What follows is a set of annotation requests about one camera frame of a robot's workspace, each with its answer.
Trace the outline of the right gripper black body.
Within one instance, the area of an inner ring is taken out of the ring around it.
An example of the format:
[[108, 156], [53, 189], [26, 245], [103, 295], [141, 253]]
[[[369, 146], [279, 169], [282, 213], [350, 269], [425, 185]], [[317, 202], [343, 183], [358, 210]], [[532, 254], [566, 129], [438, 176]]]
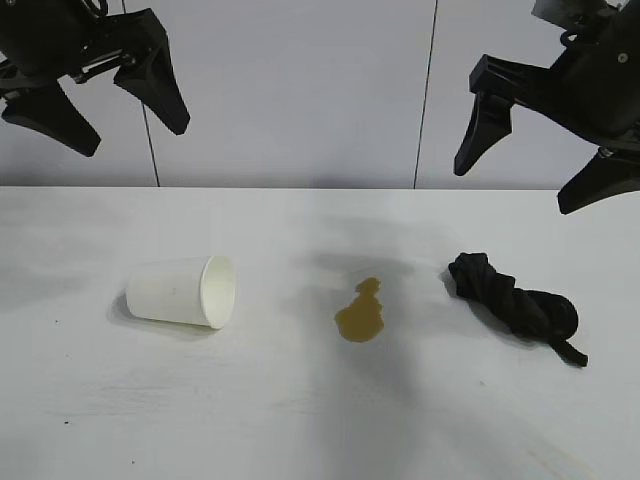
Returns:
[[593, 144], [638, 149], [638, 2], [537, 1], [532, 14], [561, 28], [563, 53], [548, 68], [484, 55], [471, 92], [510, 100]]

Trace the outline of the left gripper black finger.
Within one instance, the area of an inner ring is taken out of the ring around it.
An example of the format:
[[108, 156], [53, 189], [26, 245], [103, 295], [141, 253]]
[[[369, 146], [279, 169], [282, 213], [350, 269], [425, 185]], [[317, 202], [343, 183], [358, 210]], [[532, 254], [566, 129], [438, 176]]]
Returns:
[[140, 45], [126, 56], [114, 83], [147, 106], [172, 133], [184, 134], [191, 117], [176, 82], [168, 37]]
[[2, 89], [6, 106], [1, 118], [45, 135], [75, 152], [91, 157], [101, 137], [55, 81], [41, 87]]

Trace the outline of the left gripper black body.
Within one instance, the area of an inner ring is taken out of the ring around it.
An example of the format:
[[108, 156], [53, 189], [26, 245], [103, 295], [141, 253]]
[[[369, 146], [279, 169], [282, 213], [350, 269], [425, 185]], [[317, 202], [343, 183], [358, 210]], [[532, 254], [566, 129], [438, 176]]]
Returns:
[[106, 1], [3, 1], [1, 90], [63, 76], [84, 84], [166, 35], [153, 10], [110, 15]]

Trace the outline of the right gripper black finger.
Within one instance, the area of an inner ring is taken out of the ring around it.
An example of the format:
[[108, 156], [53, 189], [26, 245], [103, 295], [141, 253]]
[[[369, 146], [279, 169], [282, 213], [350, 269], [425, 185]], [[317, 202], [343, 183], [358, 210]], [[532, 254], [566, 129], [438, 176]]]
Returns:
[[639, 190], [639, 152], [609, 151], [601, 147], [594, 157], [558, 192], [562, 214], [598, 201]]
[[512, 133], [513, 102], [502, 97], [477, 93], [471, 118], [454, 158], [454, 174], [464, 176], [492, 146]]

